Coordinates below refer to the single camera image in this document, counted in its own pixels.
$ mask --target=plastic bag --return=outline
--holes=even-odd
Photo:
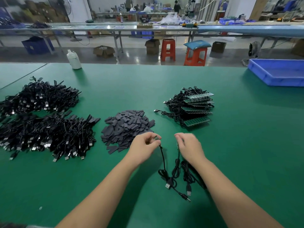
[[[143,12],[145,12],[145,13],[152,13],[152,10],[153,9],[151,9],[150,6],[146,6],[146,8],[143,10]]]
[[[163,18],[160,22],[161,25],[178,25],[180,22],[183,20],[181,19],[180,16],[177,15],[177,13],[173,14],[168,14],[165,18]]]

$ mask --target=concrete floor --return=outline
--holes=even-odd
[[[67,37],[60,37],[60,43],[63,46],[64,53],[59,49],[59,45],[55,40],[52,40],[52,44],[55,47],[55,54],[44,54],[44,55],[28,55],[21,41],[26,40],[28,37],[23,36],[11,36],[1,37],[2,42],[7,48],[0,48],[0,62],[63,62],[67,63],[66,58],[67,49],[75,51],[82,63],[108,63],[108,64],[148,64],[148,65],[183,65],[185,60],[186,48],[183,45],[188,41],[188,37],[178,37],[176,40],[176,61],[166,59],[165,62],[160,61],[160,56],[147,55],[145,42],[147,39],[143,38],[129,38],[122,37],[124,53],[120,52],[120,57],[116,60],[116,57],[104,59],[97,57],[93,54],[93,48],[106,45],[115,47],[113,37],[96,37],[88,38],[82,37],[80,42],[70,42]],[[226,42],[226,48],[224,53],[214,53],[211,49],[208,49],[206,66],[232,66],[242,67],[241,60],[248,58],[249,44],[254,41],[262,41],[262,38],[228,38],[227,41],[222,37],[207,37],[199,38],[196,37],[194,40],[203,39],[210,44],[214,41]],[[268,55],[269,48],[272,46],[272,40],[266,40],[263,45],[263,50],[260,58],[266,58]],[[273,53],[269,58],[272,59],[303,59],[303,57],[296,56],[290,53],[293,43],[289,41],[278,41],[278,46],[273,50]]]

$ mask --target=orange plastic stool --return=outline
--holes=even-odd
[[[190,49],[187,48],[187,54],[184,62],[184,66],[205,66],[206,63],[206,57],[207,57],[207,47],[204,48],[198,48],[193,50],[193,56],[188,57]],[[205,52],[205,57],[204,59],[201,59],[199,56],[200,52],[204,51]]]
[[[161,60],[165,61],[166,57],[172,57],[175,61],[175,40],[174,39],[163,39],[161,49]]]

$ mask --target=white plastic bottle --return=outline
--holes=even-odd
[[[70,62],[70,65],[72,66],[72,69],[75,69],[75,70],[81,69],[81,63],[79,61],[77,53],[75,53],[74,51],[71,52],[71,50],[68,49],[66,56]]]
[[[123,15],[122,15],[122,13],[120,13],[120,23],[123,23]]]

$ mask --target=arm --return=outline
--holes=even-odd
[[[193,134],[177,133],[175,137],[181,154],[204,180],[229,228],[283,227],[207,160],[200,142]]]
[[[56,227],[107,227],[125,191],[132,172],[160,145],[155,133],[137,135],[126,156],[105,179]]]

